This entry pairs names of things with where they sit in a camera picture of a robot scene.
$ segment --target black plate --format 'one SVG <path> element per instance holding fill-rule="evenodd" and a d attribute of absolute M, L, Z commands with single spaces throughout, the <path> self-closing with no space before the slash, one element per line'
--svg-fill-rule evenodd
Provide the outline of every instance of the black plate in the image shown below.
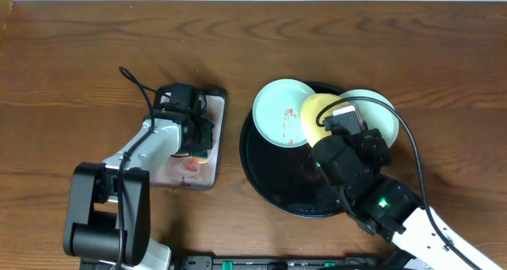
<path fill-rule="evenodd" d="M 316 93 L 339 95 L 341 89 L 307 82 Z M 328 196 L 328 186 L 316 169 L 310 146 L 283 148 L 269 143 L 257 131 L 252 112 L 246 117 L 239 154 L 246 177 L 264 199 L 282 211 L 305 217 L 327 217 L 342 213 Z"/>

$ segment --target white plate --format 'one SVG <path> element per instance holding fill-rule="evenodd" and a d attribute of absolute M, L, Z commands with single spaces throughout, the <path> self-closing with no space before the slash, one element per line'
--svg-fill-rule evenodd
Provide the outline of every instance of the white plate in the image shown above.
<path fill-rule="evenodd" d="M 364 96 L 372 97 L 380 100 L 392 108 L 395 108 L 393 104 L 389 102 L 384 96 L 377 92 L 373 92 L 366 89 L 355 89 L 347 91 L 340 95 L 341 98 Z M 369 129 L 378 128 L 382 137 L 386 140 L 388 147 L 391 147 L 395 143 L 396 137 L 398 137 L 399 122 L 398 119 L 391 114 L 386 108 L 376 103 L 368 101 L 350 101 L 359 107 L 360 113 L 363 116 L 364 121 L 368 125 Z"/>
<path fill-rule="evenodd" d="M 253 122 L 261 135 L 281 147 L 307 143 L 301 130 L 301 107 L 315 94 L 310 86 L 292 79 L 269 83 L 255 97 Z"/>

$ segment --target green light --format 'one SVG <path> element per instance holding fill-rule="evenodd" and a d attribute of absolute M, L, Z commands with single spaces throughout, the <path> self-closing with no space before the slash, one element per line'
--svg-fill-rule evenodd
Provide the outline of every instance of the green light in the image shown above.
<path fill-rule="evenodd" d="M 389 204 L 387 203 L 386 198 L 381 198 L 380 199 L 379 206 L 380 207 L 389 207 Z"/>

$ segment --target black round tray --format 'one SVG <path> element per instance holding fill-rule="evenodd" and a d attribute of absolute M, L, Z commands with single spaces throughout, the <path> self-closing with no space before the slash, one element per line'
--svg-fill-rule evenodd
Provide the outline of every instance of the black round tray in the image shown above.
<path fill-rule="evenodd" d="M 343 90 L 307 82 L 316 93 L 339 95 Z M 282 211 L 304 217 L 342 213 L 330 196 L 329 186 L 316 169 L 310 146 L 283 148 L 269 143 L 257 131 L 252 112 L 246 117 L 239 154 L 246 177 L 264 199 Z"/>

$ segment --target wooden table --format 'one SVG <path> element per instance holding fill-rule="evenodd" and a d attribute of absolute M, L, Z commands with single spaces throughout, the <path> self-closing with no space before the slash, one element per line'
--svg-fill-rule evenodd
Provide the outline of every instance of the wooden table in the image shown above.
<path fill-rule="evenodd" d="M 421 149 L 430 203 L 507 268 L 507 4 L 454 2 L 15 2 L 0 46 L 0 261 L 71 269 L 63 224 L 79 162 L 118 151 L 147 113 L 146 85 L 229 93 L 216 186 L 151 189 L 151 236 L 176 253 L 386 256 L 351 219 L 265 202 L 238 153 L 243 120 L 278 78 L 387 96 Z M 417 189 L 401 134 L 387 172 Z"/>

